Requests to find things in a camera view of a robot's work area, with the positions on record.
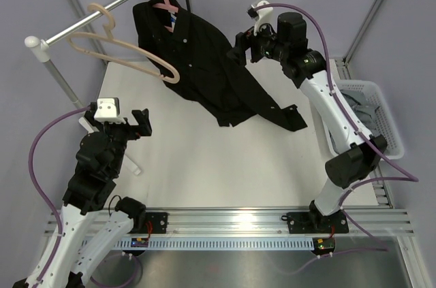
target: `metal floor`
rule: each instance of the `metal floor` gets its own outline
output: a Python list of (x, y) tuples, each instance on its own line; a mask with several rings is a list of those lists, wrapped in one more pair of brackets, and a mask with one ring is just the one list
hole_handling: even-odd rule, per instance
[[(365, 252), (315, 261), (307, 251), (147, 251), (139, 256), (138, 288), (282, 288), (282, 287), (411, 287), (396, 240), (386, 241), (389, 253)], [(368, 238), (337, 238), (337, 251), (374, 246)], [(95, 279), (121, 285), (133, 272), (126, 257), (103, 263)], [(96, 287), (90, 283), (87, 288)]]

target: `beige hanger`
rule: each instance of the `beige hanger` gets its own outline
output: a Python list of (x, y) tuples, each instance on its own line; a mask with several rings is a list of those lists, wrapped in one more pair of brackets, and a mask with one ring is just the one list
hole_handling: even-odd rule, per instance
[[(103, 59), (103, 60), (110, 61), (110, 62), (115, 62), (115, 63), (118, 63), (120, 65), (125, 65), (126, 67), (130, 67), (130, 68), (133, 68), (135, 70), (145, 72), (146, 74), (158, 77), (159, 79), (162, 79), (166, 82), (170, 82), (172, 84), (176, 84), (180, 80), (180, 74), (178, 73), (176, 68), (174, 68), (168, 62), (162, 60), (161, 58), (155, 56), (154, 54), (152, 54), (146, 50), (143, 50), (143, 49), (141, 49), (133, 44), (130, 44), (130, 43), (127, 43), (124, 41), (120, 41), (119, 39), (115, 39), (113, 34), (112, 34), (112, 30), (113, 30), (113, 28), (115, 28), (115, 19), (114, 19), (113, 15), (108, 10), (106, 10), (103, 6), (101, 6), (100, 4), (91, 3), (90, 5), (88, 5), (88, 11), (90, 11), (90, 12), (100, 11), (109, 20), (108, 24), (103, 24), (104, 31), (106, 32), (106, 37), (102, 36), (102, 35), (98, 35), (98, 34), (94, 34), (94, 33), (86, 33), (86, 32), (72, 33), (71, 35), (67, 36), (66, 40), (68, 41), (68, 43), (71, 45), (71, 47), (74, 50), (81, 52), (81, 53), (92, 55), (93, 57), (96, 57), (99, 59)], [(97, 53), (94, 51), (87, 50), (85, 48), (80, 48), (73, 43), (72, 38), (74, 38), (74, 37), (85, 37), (85, 38), (91, 38), (91, 39), (98, 39), (98, 40), (101, 40), (104, 42), (108, 42), (108, 43), (116, 44), (118, 46), (122, 46), (124, 48), (128, 48), (130, 50), (134, 50), (134, 51), (146, 56), (150, 60), (153, 60), (153, 61), (157, 62), (158, 64), (163, 65), (166, 69), (171, 71), (173, 78), (166, 77), (166, 76), (164, 76), (164, 75), (162, 75), (154, 70), (151, 70), (151, 69), (145, 68), (145, 67), (141, 67), (139, 65), (135, 65), (134, 63), (131, 63), (128, 61), (124, 61), (124, 60), (121, 60), (118, 58), (113, 58), (113, 57), (110, 57), (106, 54)]]

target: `metal base plate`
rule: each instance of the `metal base plate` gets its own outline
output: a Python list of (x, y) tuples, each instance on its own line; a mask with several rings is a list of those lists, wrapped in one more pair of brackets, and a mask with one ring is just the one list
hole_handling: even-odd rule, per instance
[(342, 212), (324, 217), (318, 228), (313, 226), (309, 212), (289, 212), (282, 219), (287, 221), (290, 234), (331, 234), (332, 226), (336, 234), (349, 233), (347, 218)]

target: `white plastic clip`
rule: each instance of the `white plastic clip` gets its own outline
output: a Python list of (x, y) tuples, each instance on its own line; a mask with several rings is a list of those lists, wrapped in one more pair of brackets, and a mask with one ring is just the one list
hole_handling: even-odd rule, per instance
[(120, 116), (119, 100), (114, 97), (97, 99), (97, 111), (95, 111), (94, 119), (100, 123), (125, 123), (125, 120)]
[(25, 39), (25, 45), (31, 49), (35, 57), (40, 63), (45, 63), (50, 60), (48, 55), (48, 44), (43, 40), (35, 36), (29, 36)]
[[(267, 0), (261, 0), (259, 2), (253, 3), (252, 7), (260, 7), (261, 5), (270, 4)], [(273, 7), (265, 7), (258, 11), (258, 17), (256, 17), (256, 23), (254, 24), (254, 35), (256, 36), (263, 24), (270, 22), (271, 16), (273, 14)]]

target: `black bracket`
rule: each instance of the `black bracket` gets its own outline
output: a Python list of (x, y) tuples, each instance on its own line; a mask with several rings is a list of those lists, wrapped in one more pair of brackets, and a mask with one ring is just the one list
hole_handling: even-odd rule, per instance
[[(166, 234), (166, 228), (168, 226), (168, 213), (167, 212), (145, 212), (145, 223), (150, 222), (152, 225), (151, 234)], [(145, 225), (135, 234), (147, 234), (148, 229)]]
[(315, 255), (325, 255), (334, 252), (336, 247), (336, 240), (334, 237), (331, 238), (314, 238), (313, 241), (313, 251)]
[(332, 226), (336, 234), (348, 234), (347, 218), (342, 212), (336, 212), (328, 217), (322, 217), (321, 223), (315, 227), (309, 212), (289, 212), (282, 215), (290, 234), (331, 234)]
[(12, 286), (12, 288), (29, 288), (29, 284), (26, 283), (26, 279), (22, 279), (20, 281), (17, 281), (16, 283), (14, 283), (14, 285)]

